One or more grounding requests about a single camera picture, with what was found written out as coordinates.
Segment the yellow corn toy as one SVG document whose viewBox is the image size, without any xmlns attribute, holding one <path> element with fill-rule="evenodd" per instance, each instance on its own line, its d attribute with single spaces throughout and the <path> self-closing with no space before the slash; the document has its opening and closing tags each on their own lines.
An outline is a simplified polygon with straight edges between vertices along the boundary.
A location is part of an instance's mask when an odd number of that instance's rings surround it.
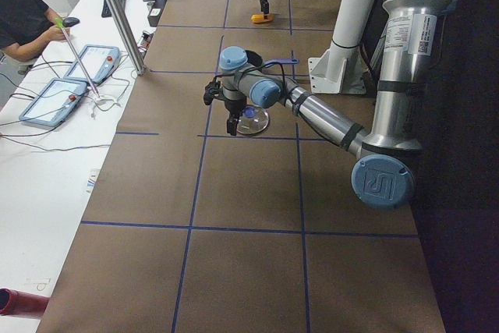
<svg viewBox="0 0 499 333">
<path fill-rule="evenodd" d="M 250 19 L 254 24 L 263 24 L 272 22 L 274 16 L 272 14 L 253 14 Z"/>
</svg>

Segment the glass lid with blue knob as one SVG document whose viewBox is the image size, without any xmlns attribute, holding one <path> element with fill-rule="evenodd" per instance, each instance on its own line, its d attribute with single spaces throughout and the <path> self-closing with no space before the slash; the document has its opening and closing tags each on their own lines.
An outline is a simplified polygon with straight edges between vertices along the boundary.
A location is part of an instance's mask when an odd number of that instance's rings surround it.
<svg viewBox="0 0 499 333">
<path fill-rule="evenodd" d="M 236 131 L 243 136 L 256 136 L 269 126 L 270 117 L 264 108 L 247 105 L 239 117 Z"/>
</svg>

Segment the dark blue pot with handle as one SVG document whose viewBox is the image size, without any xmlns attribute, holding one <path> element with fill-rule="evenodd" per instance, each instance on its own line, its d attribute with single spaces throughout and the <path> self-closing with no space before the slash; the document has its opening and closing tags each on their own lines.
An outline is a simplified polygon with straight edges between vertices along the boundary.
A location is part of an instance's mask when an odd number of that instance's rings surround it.
<svg viewBox="0 0 499 333">
<path fill-rule="evenodd" d="M 264 60 L 261 55 L 251 50 L 246 50 L 246 56 L 249 64 L 259 67 L 260 69 L 263 67 L 270 67 L 271 64 L 296 65 L 299 63 L 297 58 L 273 58 Z"/>
</svg>

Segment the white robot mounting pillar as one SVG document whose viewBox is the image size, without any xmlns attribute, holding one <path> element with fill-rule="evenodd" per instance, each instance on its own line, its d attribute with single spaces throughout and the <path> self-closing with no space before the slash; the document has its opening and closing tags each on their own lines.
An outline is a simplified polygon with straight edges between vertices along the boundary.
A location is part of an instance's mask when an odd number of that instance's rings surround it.
<svg viewBox="0 0 499 333">
<path fill-rule="evenodd" d="M 329 49 L 308 62 L 313 93 L 366 93 L 359 46 L 373 3 L 374 0 L 341 0 Z"/>
</svg>

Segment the upper blue teach pendant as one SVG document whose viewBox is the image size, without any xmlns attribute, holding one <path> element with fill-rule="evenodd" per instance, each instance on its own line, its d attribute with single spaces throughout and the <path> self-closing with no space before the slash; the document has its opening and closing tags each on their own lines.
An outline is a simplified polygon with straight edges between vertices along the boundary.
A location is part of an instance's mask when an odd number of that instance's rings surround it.
<svg viewBox="0 0 499 333">
<path fill-rule="evenodd" d="M 118 67 L 120 50 L 115 46 L 87 44 L 79 53 L 79 57 L 94 84 L 99 86 Z"/>
</svg>

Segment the blue teach pendant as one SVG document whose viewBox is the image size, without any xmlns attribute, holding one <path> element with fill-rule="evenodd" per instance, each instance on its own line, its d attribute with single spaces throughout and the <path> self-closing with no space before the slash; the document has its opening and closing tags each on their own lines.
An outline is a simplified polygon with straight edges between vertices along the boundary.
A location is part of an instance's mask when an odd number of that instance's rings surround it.
<svg viewBox="0 0 499 333">
<path fill-rule="evenodd" d="M 64 122 L 87 92 L 80 80 L 52 79 L 19 116 L 21 122 L 56 127 Z"/>
<path fill-rule="evenodd" d="M 120 50 L 115 46 L 87 44 L 79 53 L 79 57 L 94 84 L 99 86 L 118 67 Z"/>
</svg>

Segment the lower blue teach pendant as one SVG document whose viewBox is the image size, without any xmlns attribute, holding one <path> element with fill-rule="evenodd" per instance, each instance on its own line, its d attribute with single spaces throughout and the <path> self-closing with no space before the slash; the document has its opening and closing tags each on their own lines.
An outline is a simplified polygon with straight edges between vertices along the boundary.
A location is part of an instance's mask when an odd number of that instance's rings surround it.
<svg viewBox="0 0 499 333">
<path fill-rule="evenodd" d="M 80 80 L 52 79 L 19 116 L 21 122 L 56 127 L 64 122 L 87 92 Z"/>
</svg>

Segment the black barcode scanner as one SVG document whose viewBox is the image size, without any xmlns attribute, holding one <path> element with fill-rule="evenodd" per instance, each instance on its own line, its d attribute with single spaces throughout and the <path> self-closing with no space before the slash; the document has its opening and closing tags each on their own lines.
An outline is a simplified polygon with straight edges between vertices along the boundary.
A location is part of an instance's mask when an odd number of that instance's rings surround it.
<svg viewBox="0 0 499 333">
<path fill-rule="evenodd" d="M 65 27 L 65 28 L 71 28 L 71 27 L 74 27 L 75 25 L 79 24 L 80 23 L 80 20 L 76 17 L 66 17 L 63 21 L 62 21 L 62 25 Z"/>
</svg>

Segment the pink metal rod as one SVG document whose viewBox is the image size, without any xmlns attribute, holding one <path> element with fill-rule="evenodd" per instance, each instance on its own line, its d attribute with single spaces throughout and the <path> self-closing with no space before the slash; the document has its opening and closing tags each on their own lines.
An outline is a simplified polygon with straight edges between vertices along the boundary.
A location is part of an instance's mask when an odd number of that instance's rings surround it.
<svg viewBox="0 0 499 333">
<path fill-rule="evenodd" d="M 62 19 L 61 19 L 61 18 L 59 18 L 59 17 L 57 17 L 57 18 L 55 19 L 55 24 L 59 27 L 59 29 L 60 29 L 60 30 L 61 30 L 61 32 L 63 33 L 63 35 L 64 35 L 64 37 L 65 37 L 65 39 L 66 39 L 67 43 L 69 44 L 69 47 L 70 47 L 70 49 L 71 49 L 71 51 L 72 51 L 72 53 L 73 53 L 73 55 L 74 55 L 74 57 L 75 57 L 76 61 L 77 61 L 77 62 L 78 62 L 78 64 L 80 65 L 80 68 L 82 69 L 83 74 L 84 74 L 85 78 L 87 79 L 87 82 L 90 84 L 90 88 L 91 88 L 91 90 L 93 91 L 93 93 L 95 94 L 95 96 L 96 96 L 97 98 L 101 98 L 101 96 L 100 96 L 100 94 L 99 94 L 99 92 L 98 92 L 98 90 L 97 90 L 97 87 L 95 86 L 95 84 L 94 84 L 93 80 L 91 79 L 91 77 L 90 77 L 89 73 L 87 72 L 87 69 L 85 68 L 85 66 L 84 66 L 83 62 L 81 61 L 81 59 L 80 59 L 80 57 L 79 57 L 78 52 L 76 51 L 75 47 L 73 46 L 73 43 L 71 42 L 70 36 L 69 36 L 69 35 L 67 34 L 67 32 L 66 32 L 66 28 L 65 28 L 65 26 L 64 26 L 64 24 L 63 24 Z"/>
</svg>

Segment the person in black shirt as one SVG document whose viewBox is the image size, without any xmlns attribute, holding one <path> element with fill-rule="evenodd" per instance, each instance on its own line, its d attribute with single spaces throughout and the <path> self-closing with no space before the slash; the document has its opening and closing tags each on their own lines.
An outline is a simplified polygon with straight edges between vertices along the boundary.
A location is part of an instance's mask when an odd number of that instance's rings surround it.
<svg viewBox="0 0 499 333">
<path fill-rule="evenodd" d="M 59 14 L 43 0 L 1 0 L 1 51 L 19 62 L 38 57 L 52 41 L 63 41 Z"/>
</svg>

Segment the red cylinder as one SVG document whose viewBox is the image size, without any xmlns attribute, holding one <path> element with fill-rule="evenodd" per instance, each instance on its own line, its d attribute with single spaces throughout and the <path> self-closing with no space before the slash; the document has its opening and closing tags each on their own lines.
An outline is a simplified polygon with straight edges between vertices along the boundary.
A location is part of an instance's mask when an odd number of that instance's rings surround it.
<svg viewBox="0 0 499 333">
<path fill-rule="evenodd" d="M 42 318 L 49 298 L 12 289 L 1 289 L 1 315 Z"/>
</svg>

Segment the aluminium frame post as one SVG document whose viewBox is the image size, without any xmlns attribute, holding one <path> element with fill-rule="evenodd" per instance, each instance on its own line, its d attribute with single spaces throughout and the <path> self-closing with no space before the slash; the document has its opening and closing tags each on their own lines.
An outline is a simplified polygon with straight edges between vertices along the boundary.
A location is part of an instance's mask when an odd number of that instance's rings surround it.
<svg viewBox="0 0 499 333">
<path fill-rule="evenodd" d="M 146 66 L 143 61 L 143 57 L 140 54 L 140 50 L 136 45 L 136 40 L 133 36 L 132 29 L 126 18 L 126 14 L 120 0 L 105 0 L 108 3 L 108 7 L 111 10 L 112 18 L 118 29 L 119 35 L 122 39 L 126 51 L 128 52 L 129 58 L 133 64 L 133 68 L 136 71 L 137 76 L 142 76 L 146 71 Z"/>
</svg>

